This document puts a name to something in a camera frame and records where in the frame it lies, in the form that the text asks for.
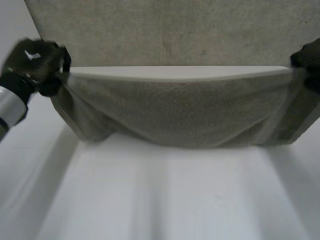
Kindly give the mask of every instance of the silver metal cylinder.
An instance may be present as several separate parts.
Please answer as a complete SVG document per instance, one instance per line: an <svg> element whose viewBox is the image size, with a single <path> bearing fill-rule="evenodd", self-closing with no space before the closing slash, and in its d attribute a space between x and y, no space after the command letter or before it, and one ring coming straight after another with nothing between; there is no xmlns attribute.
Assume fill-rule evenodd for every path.
<svg viewBox="0 0 320 240"><path fill-rule="evenodd" d="M10 90L0 86L0 118L9 128L15 125L26 113L25 103Z"/></svg>

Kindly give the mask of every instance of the terry cloth towel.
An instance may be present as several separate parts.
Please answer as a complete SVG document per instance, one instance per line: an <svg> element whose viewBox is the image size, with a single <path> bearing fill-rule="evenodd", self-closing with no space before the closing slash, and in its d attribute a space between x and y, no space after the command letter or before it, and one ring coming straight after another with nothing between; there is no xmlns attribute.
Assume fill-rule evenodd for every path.
<svg viewBox="0 0 320 240"><path fill-rule="evenodd" d="M320 116L303 68L232 78L74 75L52 103L82 140L114 132L190 148L291 144Z"/></svg>

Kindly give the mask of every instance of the gray fabric backdrop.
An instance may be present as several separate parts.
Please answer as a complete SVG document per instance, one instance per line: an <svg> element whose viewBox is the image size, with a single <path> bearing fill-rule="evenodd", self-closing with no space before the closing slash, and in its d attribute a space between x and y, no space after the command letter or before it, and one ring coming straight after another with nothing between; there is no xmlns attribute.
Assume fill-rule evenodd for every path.
<svg viewBox="0 0 320 240"><path fill-rule="evenodd" d="M25 0L73 66L282 65L320 36L319 0Z"/></svg>

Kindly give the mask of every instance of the folded towel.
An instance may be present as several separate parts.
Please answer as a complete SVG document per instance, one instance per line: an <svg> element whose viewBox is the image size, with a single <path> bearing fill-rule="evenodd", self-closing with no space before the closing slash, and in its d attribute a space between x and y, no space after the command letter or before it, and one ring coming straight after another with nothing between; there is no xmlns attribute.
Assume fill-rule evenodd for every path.
<svg viewBox="0 0 320 240"><path fill-rule="evenodd" d="M121 132L191 148L290 144L320 116L304 75L302 68L186 80L71 74L51 100L87 141Z"/></svg>

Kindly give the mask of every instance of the white platform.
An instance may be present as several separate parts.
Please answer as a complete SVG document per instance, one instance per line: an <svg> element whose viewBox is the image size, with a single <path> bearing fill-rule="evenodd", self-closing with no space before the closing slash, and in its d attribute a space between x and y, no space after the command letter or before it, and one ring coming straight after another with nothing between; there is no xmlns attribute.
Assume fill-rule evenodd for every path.
<svg viewBox="0 0 320 240"><path fill-rule="evenodd" d="M48 98L29 109L0 144L1 240L319 239L320 121L291 146L188 150L120 134L85 145Z"/></svg>

